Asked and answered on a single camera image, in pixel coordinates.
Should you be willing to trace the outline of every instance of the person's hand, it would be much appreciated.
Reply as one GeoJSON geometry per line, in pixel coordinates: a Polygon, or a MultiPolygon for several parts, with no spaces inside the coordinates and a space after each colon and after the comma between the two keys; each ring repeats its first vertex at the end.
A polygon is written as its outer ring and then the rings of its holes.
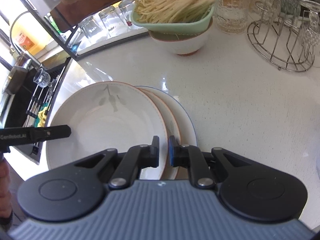
{"type": "Polygon", "coordinates": [[[10,185],[10,170],[7,161],[0,162],[0,218],[8,218],[12,212],[10,185]]]}

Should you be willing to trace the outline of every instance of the black circular housing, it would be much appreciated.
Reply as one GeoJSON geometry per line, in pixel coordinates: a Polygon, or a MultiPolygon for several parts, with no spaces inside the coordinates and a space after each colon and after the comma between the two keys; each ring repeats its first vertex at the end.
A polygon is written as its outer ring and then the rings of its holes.
{"type": "Polygon", "coordinates": [[[17,198],[28,216],[62,222],[91,212],[104,195],[105,189],[92,169],[66,165],[25,181],[17,198]]]}
{"type": "Polygon", "coordinates": [[[217,155],[227,176],[219,189],[222,203],[235,214],[256,222],[278,223],[298,218],[307,201],[307,190],[297,178],[233,154],[232,164],[217,155]]]}

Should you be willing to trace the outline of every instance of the green bowl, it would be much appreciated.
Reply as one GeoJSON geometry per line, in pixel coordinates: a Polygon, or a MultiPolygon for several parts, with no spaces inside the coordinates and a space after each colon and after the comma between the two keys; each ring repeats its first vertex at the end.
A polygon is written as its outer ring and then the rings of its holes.
{"type": "Polygon", "coordinates": [[[140,17],[135,10],[131,13],[132,23],[134,25],[144,27],[150,31],[161,32],[161,33],[171,33],[171,34],[197,34],[204,32],[210,23],[210,19],[213,15],[214,8],[219,0],[212,5],[210,12],[206,17],[200,21],[193,23],[139,23],[137,19],[140,17]]]}

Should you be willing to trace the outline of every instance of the plate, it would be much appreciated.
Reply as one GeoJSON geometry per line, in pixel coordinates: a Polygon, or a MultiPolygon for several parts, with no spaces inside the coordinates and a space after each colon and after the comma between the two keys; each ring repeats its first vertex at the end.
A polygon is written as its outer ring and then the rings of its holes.
{"type": "MultiPolygon", "coordinates": [[[[163,117],[168,136],[174,135],[174,137],[180,143],[181,135],[179,131],[179,126],[170,108],[164,103],[163,100],[157,97],[154,93],[145,89],[140,89],[140,90],[144,92],[158,107],[163,117]]],[[[179,167],[170,166],[170,159],[167,158],[166,166],[164,168],[164,172],[162,174],[161,179],[175,179],[178,174],[178,170],[179,170],[179,167]]]]}
{"type": "Polygon", "coordinates": [[[47,141],[49,169],[79,160],[107,148],[126,152],[139,144],[151,144],[159,136],[159,166],[141,171],[141,179],[160,179],[164,171],[168,135],[153,101],[139,89],[121,82],[99,82],[68,98],[51,125],[67,124],[71,136],[47,141]]]}
{"type": "MultiPolygon", "coordinates": [[[[149,92],[154,93],[156,96],[158,96],[164,103],[170,108],[172,111],[174,117],[177,120],[179,130],[181,132],[181,144],[189,144],[189,145],[194,145],[197,146],[197,139],[196,139],[196,131],[195,128],[193,127],[192,121],[183,106],[172,96],[169,94],[156,89],[152,87],[147,87],[147,86],[136,86],[139,89],[144,89],[149,92]]],[[[188,178],[188,173],[187,169],[185,168],[180,168],[178,175],[176,179],[187,179],[188,178]]]]}

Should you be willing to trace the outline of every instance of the yellow label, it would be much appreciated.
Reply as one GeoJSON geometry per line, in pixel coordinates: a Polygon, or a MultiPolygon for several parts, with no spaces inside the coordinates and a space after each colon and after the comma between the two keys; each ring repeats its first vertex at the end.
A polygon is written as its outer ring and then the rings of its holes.
{"type": "Polygon", "coordinates": [[[35,44],[23,32],[20,32],[16,37],[18,44],[25,50],[31,49],[35,44]]]}

